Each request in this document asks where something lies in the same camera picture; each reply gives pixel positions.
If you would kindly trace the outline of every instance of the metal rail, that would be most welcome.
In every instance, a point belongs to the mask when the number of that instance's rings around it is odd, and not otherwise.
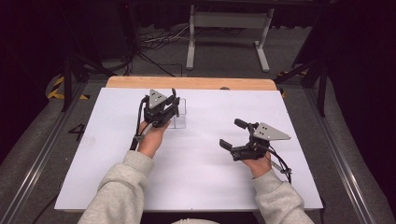
[[[26,200],[28,199],[30,193],[32,192],[33,188],[35,187],[35,183],[37,182],[38,178],[40,177],[44,167],[50,158],[50,154],[52,153],[53,149],[56,146],[56,143],[59,139],[60,132],[64,127],[67,119],[69,118],[70,114],[72,113],[75,105],[77,104],[79,96],[82,94],[86,86],[86,83],[78,83],[76,84],[76,88],[73,92],[73,101],[71,105],[65,110],[59,118],[56,120],[56,123],[47,139],[46,143],[42,147],[40,153],[38,154],[37,158],[35,159],[35,163],[32,165],[31,169],[29,170],[28,174],[24,178],[20,189],[18,190],[17,194],[15,195],[14,199],[12,200],[8,210],[4,214],[3,218],[1,219],[1,224],[11,224],[15,223],[18,215],[20,214]]]
[[[305,89],[304,92],[309,104],[315,111],[315,117],[317,118],[321,130],[326,136],[329,144],[330,155],[332,156],[332,160],[334,161],[338,174],[341,176],[341,179],[346,188],[346,192],[349,196],[350,201],[352,202],[353,207],[355,208],[356,214],[358,215],[360,222],[369,224],[376,223],[373,215],[369,211],[366,201],[364,201],[361,189],[359,188],[355,176],[352,174],[352,171],[349,168],[347,160],[335,143],[329,123],[318,112],[315,94],[313,93],[312,89]]]

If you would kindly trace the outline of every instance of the gray sweatshirt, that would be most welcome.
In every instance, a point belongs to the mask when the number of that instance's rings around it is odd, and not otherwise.
[[[151,158],[137,151],[128,151],[124,161],[115,164],[107,172],[78,223],[140,223],[145,201],[144,191],[153,166],[154,161]],[[267,224],[313,223],[304,212],[301,196],[288,182],[282,182],[273,170],[252,182],[257,192],[256,203]],[[185,219],[176,223],[216,222]]]

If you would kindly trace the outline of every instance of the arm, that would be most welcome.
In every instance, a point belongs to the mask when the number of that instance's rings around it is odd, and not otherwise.
[[[78,223],[140,223],[144,190],[154,166],[152,158],[168,125],[152,128],[137,151],[128,151],[123,162],[115,164],[107,172]]]
[[[303,198],[289,184],[281,181],[272,170],[271,155],[243,163],[253,174],[256,203],[266,223],[313,223],[304,212]]]

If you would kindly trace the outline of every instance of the wooden table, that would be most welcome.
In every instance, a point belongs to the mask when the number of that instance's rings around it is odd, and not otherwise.
[[[111,77],[106,87],[197,90],[229,88],[230,90],[276,91],[276,85],[271,79],[213,77]]]

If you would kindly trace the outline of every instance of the white paper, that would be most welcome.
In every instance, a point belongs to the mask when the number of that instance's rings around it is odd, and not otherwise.
[[[164,95],[171,90],[156,90]],[[130,148],[137,110],[149,89],[103,88],[55,205],[84,210],[101,179]],[[146,211],[251,211],[257,209],[251,173],[219,146],[248,142],[234,119],[264,122],[291,136],[271,146],[292,169],[292,185],[306,209],[322,207],[318,190],[278,91],[177,90],[186,99],[185,129],[168,129],[146,190]],[[278,176],[287,178],[276,170]]]

